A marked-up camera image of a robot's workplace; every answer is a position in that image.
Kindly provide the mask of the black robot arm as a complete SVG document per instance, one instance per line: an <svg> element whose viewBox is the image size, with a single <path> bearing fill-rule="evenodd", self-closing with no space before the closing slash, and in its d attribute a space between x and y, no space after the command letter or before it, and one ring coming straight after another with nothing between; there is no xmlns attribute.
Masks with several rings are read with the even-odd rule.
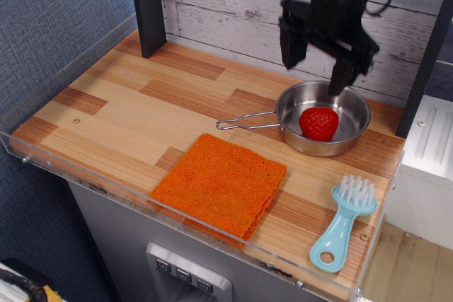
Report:
<svg viewBox="0 0 453 302"><path fill-rule="evenodd" d="M367 0L282 0L279 19L282 63L294 68L313 45L336 59L328 92L340 95L367 74L378 44L362 27Z"/></svg>

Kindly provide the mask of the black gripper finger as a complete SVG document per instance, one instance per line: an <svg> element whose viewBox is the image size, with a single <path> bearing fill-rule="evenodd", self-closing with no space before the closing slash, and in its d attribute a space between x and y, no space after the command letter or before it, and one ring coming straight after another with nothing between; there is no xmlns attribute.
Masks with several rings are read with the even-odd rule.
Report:
<svg viewBox="0 0 453 302"><path fill-rule="evenodd" d="M282 63L286 69L293 69L306 58L308 42L304 34L287 21L280 21L280 49Z"/></svg>
<svg viewBox="0 0 453 302"><path fill-rule="evenodd" d="M346 86L352 85L360 73L360 65L353 58L339 57L333 67L329 95L340 95Z"/></svg>

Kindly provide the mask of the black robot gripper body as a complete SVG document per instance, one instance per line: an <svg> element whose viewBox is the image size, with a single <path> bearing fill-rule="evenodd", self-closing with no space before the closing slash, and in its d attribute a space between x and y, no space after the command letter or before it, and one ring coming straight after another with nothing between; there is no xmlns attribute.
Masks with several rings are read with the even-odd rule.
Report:
<svg viewBox="0 0 453 302"><path fill-rule="evenodd" d="M362 0L281 0L280 21L287 21L304 34L308 45L331 55L353 58L366 74L378 44L362 27Z"/></svg>

